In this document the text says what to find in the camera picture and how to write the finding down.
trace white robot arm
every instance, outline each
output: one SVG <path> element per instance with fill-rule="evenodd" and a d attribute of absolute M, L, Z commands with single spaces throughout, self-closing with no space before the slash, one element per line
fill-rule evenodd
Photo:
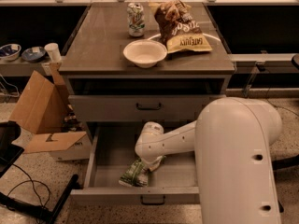
<path fill-rule="evenodd" d="M 170 133 L 146 123 L 135 152 L 155 169 L 163 155 L 194 150 L 204 224 L 280 224 L 269 145 L 281 127 L 268 103 L 222 98 Z"/>

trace drawer handle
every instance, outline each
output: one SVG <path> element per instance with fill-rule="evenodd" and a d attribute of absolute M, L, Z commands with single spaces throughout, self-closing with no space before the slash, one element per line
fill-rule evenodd
<path fill-rule="evenodd" d="M 162 105 L 161 105 L 161 103 L 159 103 L 156 106 L 144 106 L 144 105 L 141 105 L 140 103 L 136 103 L 136 108 L 138 110 L 159 110 L 162 108 Z"/>
<path fill-rule="evenodd" d="M 146 203 L 146 202 L 143 201 L 143 196 L 141 196 L 140 197 L 140 202 L 143 205 L 164 205 L 165 204 L 165 199 L 166 199 L 166 197 L 163 196 L 163 200 L 160 203 Z"/>

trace gray tabletop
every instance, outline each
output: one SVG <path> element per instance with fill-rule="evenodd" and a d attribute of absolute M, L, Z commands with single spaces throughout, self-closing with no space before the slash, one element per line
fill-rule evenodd
<path fill-rule="evenodd" d="M 210 52 L 183 51 L 168 54 L 150 69 L 143 69 L 127 61 L 122 52 L 127 44 L 159 34 L 159 25 L 148 3 L 142 3 L 145 12 L 145 35 L 131 37 L 128 33 L 128 3 L 94 3 L 79 28 L 60 68 L 62 74 L 193 74 L 227 75 L 234 72 L 223 44 L 202 3 L 188 3 L 191 14 L 199 21 L 202 32 L 213 48 Z"/>

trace white bowl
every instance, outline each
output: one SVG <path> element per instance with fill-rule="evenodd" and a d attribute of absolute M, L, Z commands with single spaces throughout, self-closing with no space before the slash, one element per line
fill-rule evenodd
<path fill-rule="evenodd" d="M 20 56 L 21 46 L 19 44 L 7 44 L 0 48 L 0 59 L 14 61 Z"/>
<path fill-rule="evenodd" d="M 166 57 L 167 48 L 160 42 L 142 39 L 128 44 L 123 55 L 139 67 L 150 68 Z"/>

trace small bowl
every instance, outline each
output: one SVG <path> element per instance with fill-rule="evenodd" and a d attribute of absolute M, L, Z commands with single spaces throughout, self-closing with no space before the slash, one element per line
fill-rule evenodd
<path fill-rule="evenodd" d="M 167 48 L 160 42 L 142 39 L 128 44 L 123 55 L 141 68 L 150 68 L 166 57 Z"/>
<path fill-rule="evenodd" d="M 0 58 L 6 61 L 14 61 L 19 58 L 21 46 L 18 44 L 7 44 L 0 48 Z"/>
<path fill-rule="evenodd" d="M 43 47 L 34 47 L 25 50 L 21 57 L 28 63 L 38 63 L 46 56 L 46 50 Z"/>

